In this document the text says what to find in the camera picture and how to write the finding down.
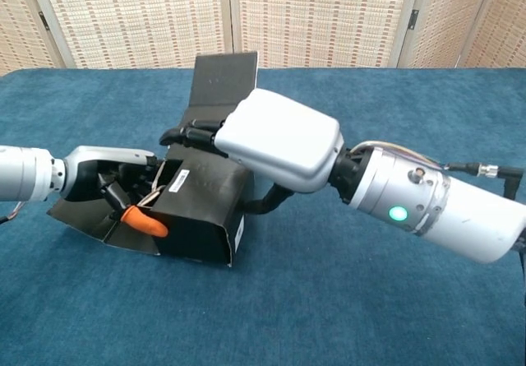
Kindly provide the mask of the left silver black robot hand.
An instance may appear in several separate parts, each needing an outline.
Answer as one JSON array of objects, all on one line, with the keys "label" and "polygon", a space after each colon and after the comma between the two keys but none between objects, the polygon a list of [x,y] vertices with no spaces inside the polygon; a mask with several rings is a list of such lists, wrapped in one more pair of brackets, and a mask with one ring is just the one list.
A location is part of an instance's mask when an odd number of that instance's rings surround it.
[{"label": "left silver black robot hand", "polygon": [[78,146],[62,159],[64,183],[60,192],[68,202],[104,199],[113,217],[149,236],[164,238],[168,228],[143,213],[139,201],[152,191],[162,161],[151,151]]}]

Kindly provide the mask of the black cardboard box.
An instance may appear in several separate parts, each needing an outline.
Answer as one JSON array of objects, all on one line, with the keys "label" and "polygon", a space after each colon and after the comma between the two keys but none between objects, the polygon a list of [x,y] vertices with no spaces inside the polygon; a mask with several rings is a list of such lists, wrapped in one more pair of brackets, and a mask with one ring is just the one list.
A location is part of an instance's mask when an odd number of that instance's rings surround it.
[{"label": "black cardboard box", "polygon": [[245,224],[254,177],[214,153],[205,133],[256,87],[258,55],[196,58],[190,99],[162,155],[113,152],[82,162],[80,183],[48,211],[55,220],[116,248],[230,265]]}]

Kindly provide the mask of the woven folding screen panel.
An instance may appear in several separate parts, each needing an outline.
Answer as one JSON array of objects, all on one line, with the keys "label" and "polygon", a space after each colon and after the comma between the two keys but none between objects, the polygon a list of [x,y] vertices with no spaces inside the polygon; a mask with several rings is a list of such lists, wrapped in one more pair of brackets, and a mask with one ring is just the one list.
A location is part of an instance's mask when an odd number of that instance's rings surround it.
[{"label": "woven folding screen panel", "polygon": [[418,20],[407,29],[399,68],[456,67],[482,0],[414,0]]},{"label": "woven folding screen panel", "polygon": [[458,66],[526,68],[526,0],[482,0]]},{"label": "woven folding screen panel", "polygon": [[37,0],[0,0],[0,76],[26,68],[62,67]]},{"label": "woven folding screen panel", "polygon": [[229,0],[36,1],[66,68],[190,68],[232,49]]},{"label": "woven folding screen panel", "polygon": [[397,67],[415,0],[229,0],[233,49],[259,65]]}]

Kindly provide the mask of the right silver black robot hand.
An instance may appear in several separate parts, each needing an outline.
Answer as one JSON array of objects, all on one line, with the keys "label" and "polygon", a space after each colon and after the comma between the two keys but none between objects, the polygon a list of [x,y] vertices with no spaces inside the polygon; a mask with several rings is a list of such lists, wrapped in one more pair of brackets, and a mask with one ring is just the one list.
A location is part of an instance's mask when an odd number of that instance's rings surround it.
[{"label": "right silver black robot hand", "polygon": [[265,215],[294,194],[325,188],[344,138],[336,118],[256,88],[225,118],[192,118],[165,130],[159,144],[209,151],[271,181],[262,198],[242,205],[247,214]]}]

